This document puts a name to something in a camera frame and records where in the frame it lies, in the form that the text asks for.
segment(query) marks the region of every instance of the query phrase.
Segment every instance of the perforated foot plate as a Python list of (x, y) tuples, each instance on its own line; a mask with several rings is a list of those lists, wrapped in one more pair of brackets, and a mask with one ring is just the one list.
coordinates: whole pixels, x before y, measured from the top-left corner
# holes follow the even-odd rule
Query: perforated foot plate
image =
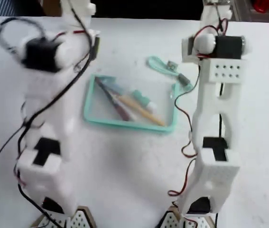
[(214, 228), (213, 221), (210, 217), (189, 217), (188, 219), (197, 222), (197, 227), (195, 227), (196, 223), (188, 221), (185, 218), (179, 220), (179, 218), (177, 209), (170, 207), (156, 228)]
[[(205, 218), (203, 217), (190, 217), (190, 220), (197, 222), (197, 228), (211, 228)], [(184, 228), (195, 228), (196, 224), (185, 219)]]
[[(66, 215), (48, 212), (48, 214), (53, 218), (59, 225), (64, 228), (95, 228), (95, 222), (93, 217), (87, 207), (80, 207), (76, 214), (71, 218)], [(41, 216), (31, 228), (57, 228), (52, 222)]]

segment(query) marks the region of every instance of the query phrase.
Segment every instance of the pencil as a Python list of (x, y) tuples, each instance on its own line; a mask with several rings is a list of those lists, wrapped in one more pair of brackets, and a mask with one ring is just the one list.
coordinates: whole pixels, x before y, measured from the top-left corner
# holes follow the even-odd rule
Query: pencil
[(142, 116), (146, 117), (147, 119), (151, 120), (152, 122), (156, 123), (157, 125), (165, 127), (165, 123), (158, 118), (156, 118), (154, 115), (143, 109), (136, 101), (134, 101), (132, 98), (127, 96), (117, 96), (117, 98), (123, 102), (125, 105), (137, 110)]
[(102, 89), (102, 91), (105, 93), (106, 97), (108, 98), (108, 100), (110, 101), (110, 103), (113, 105), (113, 107), (115, 108), (116, 112), (120, 115), (120, 117), (122, 118), (122, 120), (124, 120), (124, 121), (130, 121), (130, 117), (129, 117), (128, 113), (117, 102), (114, 101), (113, 97), (106, 90), (106, 88), (103, 85), (103, 83), (101, 83), (101, 81), (97, 77), (95, 78), (95, 81), (99, 85), (99, 87)]

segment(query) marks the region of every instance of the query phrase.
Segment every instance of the red object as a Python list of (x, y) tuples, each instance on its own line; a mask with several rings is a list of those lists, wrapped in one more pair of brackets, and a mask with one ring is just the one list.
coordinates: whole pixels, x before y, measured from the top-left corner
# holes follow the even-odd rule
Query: red object
[(259, 13), (266, 13), (269, 8), (269, 0), (255, 0), (253, 7)]
[[(66, 33), (67, 33), (67, 32), (60, 32), (60, 33), (58, 33), (58, 34), (54, 37), (53, 41), (56, 40), (57, 38), (59, 38), (60, 36), (65, 35)], [(73, 31), (73, 33), (74, 33), (74, 34), (85, 33), (85, 31), (84, 31), (84, 30), (75, 30), (75, 31)]]
[(184, 182), (184, 185), (183, 185), (183, 187), (182, 187), (182, 190), (181, 190), (181, 191), (169, 190), (169, 191), (168, 191), (168, 196), (175, 197), (175, 196), (179, 196), (179, 195), (181, 195), (181, 194), (183, 193), (183, 191), (185, 190), (185, 188), (186, 188), (186, 186), (187, 186), (188, 172), (189, 172), (190, 165), (191, 165), (191, 163), (192, 163), (193, 161), (195, 161), (195, 160), (196, 160), (196, 158), (193, 158), (193, 159), (190, 161), (190, 163), (189, 163), (189, 165), (188, 165), (188, 167), (187, 167), (187, 169), (186, 169), (185, 182)]

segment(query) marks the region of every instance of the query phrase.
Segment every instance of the white tabletop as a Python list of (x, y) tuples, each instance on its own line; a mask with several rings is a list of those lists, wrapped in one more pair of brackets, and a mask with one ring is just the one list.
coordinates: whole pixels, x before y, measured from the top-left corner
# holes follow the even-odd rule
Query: white tabletop
[[(61, 28), (57, 18), (38, 18), (47, 29)], [(148, 56), (181, 61), (181, 39), (199, 28), (197, 21), (93, 19), (102, 32), (97, 63), (85, 75), (98, 72), (112, 76), (150, 77), (166, 80), (145, 66)], [(16, 44), (27, 27), (7, 27)], [(229, 35), (244, 35), (253, 47), (246, 56), (247, 78), (240, 104), (242, 168), (219, 216), (219, 228), (269, 228), (269, 24), (231, 23)], [(195, 80), (190, 67), (186, 75)], [(24, 75), (0, 48), (0, 147), (20, 125)], [(197, 90), (182, 98), (192, 115)], [(169, 189), (179, 190), (189, 162), (180, 153), (187, 142), (188, 123), (180, 113), (171, 134), (106, 128), (83, 123), (84, 151), (73, 161), (77, 195), (88, 206), (101, 228), (154, 227), (167, 210)], [(17, 190), (12, 175), (17, 139), (0, 156), (0, 227), (25, 228), (40, 213)]]

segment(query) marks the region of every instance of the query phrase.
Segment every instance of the white plastic bracket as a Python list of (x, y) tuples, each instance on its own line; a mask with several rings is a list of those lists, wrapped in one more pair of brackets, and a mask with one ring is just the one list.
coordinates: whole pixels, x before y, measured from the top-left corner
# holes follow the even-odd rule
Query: white plastic bracket
[[(203, 28), (207, 25), (213, 25), (217, 27), (219, 25), (219, 17), (217, 10), (219, 12), (221, 19), (230, 20), (232, 17), (232, 11), (230, 10), (231, 1), (230, 0), (204, 0), (204, 8), (200, 20), (200, 28)], [(213, 28), (206, 28), (202, 31), (201, 34), (213, 34), (217, 35), (216, 31)], [(198, 58), (196, 57), (197, 51), (195, 48), (192, 49), (191, 54), (188, 54), (188, 49), (191, 50), (191, 45), (189, 45), (190, 38), (194, 36), (191, 35), (185, 39), (182, 39), (182, 61), (183, 62), (192, 62), (197, 63)]]
[[(204, 217), (189, 217), (190, 220), (197, 222), (196, 228), (212, 228)], [(185, 218), (181, 218), (180, 228), (195, 228), (195, 223)]]
[[(182, 216), (192, 216), (187, 212), (191, 204), (201, 197), (208, 197), (211, 210), (195, 216), (217, 213), (229, 196), (240, 168), (236, 151), (240, 130), (237, 111), (244, 72), (244, 60), (209, 58), (201, 62), (197, 108), (192, 121), (192, 142), (198, 155), (187, 187), (178, 199)], [(220, 97), (215, 95), (217, 83), (224, 83)], [(212, 148), (203, 148), (205, 129), (215, 114), (222, 115), (225, 125), (224, 138), (228, 145), (225, 149), (226, 161), (217, 161)]]
[(179, 221), (173, 212), (168, 212), (160, 228), (179, 228)]
[(75, 216), (67, 219), (67, 228), (90, 228), (88, 218), (83, 211), (78, 210)]
[[(64, 214), (55, 213), (55, 212), (52, 212), (52, 211), (47, 211), (47, 213), (60, 226), (65, 227), (65, 224), (67, 222), (68, 216), (66, 216)], [(54, 225), (52, 222), (49, 222), (49, 220), (45, 216), (40, 221), (39, 225), (37, 227), (33, 227), (33, 228), (38, 228), (38, 227), (43, 227), (43, 228), (57, 228), (57, 226)]]
[(49, 197), (62, 207), (66, 215), (73, 215), (77, 200), (67, 172), (62, 169), (65, 165), (62, 157), (50, 154), (44, 166), (40, 166), (34, 164), (36, 156), (37, 150), (25, 149), (17, 164), (29, 196), (38, 205)]

